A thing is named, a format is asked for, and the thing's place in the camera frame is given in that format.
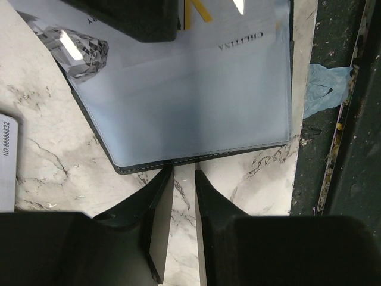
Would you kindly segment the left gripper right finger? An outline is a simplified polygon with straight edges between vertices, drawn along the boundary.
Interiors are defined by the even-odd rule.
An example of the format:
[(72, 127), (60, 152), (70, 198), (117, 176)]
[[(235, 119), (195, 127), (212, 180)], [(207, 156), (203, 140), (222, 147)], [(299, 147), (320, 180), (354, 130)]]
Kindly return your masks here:
[(380, 252), (348, 216), (250, 216), (195, 172), (202, 285), (379, 285)]

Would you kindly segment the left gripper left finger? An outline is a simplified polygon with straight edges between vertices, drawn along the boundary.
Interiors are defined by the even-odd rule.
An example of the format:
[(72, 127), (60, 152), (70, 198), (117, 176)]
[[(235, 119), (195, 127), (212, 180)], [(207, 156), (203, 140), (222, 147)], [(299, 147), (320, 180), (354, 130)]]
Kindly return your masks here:
[(174, 178), (162, 169), (114, 207), (1, 214), (2, 285), (161, 285)]

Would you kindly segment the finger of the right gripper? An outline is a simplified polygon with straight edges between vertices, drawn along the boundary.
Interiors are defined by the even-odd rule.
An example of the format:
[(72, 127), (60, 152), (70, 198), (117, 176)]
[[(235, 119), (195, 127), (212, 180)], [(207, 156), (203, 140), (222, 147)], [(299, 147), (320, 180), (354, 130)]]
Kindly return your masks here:
[(172, 42), (177, 36), (177, 0), (66, 1), (139, 42)]

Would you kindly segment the black leather card holder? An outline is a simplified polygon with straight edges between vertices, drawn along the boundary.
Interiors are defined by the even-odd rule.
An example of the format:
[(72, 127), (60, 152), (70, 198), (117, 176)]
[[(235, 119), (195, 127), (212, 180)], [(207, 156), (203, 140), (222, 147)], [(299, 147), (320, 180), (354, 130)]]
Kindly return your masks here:
[(121, 175), (285, 145), (291, 140), (291, 1), (276, 1), (274, 42), (68, 80)]

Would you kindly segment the silver grey credit card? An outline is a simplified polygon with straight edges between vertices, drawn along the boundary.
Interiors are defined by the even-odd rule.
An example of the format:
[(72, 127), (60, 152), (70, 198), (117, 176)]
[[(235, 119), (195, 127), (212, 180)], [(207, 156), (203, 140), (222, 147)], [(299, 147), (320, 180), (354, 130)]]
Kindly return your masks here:
[(18, 121), (9, 115), (1, 114), (1, 213), (11, 213), (15, 209), (19, 137)]

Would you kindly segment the blue tape scrap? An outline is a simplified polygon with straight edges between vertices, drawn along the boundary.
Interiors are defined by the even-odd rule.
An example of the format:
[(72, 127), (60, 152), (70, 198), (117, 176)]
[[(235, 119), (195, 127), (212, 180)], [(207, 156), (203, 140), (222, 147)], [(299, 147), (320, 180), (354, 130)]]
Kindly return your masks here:
[(352, 67), (310, 64), (303, 118), (341, 105), (349, 95)]

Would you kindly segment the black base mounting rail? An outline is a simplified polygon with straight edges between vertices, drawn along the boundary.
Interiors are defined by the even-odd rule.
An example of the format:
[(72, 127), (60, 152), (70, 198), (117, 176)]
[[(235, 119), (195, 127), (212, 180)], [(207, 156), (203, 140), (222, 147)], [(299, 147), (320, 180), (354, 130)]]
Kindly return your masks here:
[(349, 67), (344, 101), (302, 121), (291, 215), (347, 215), (380, 235), (380, 2), (319, 1), (311, 64)]

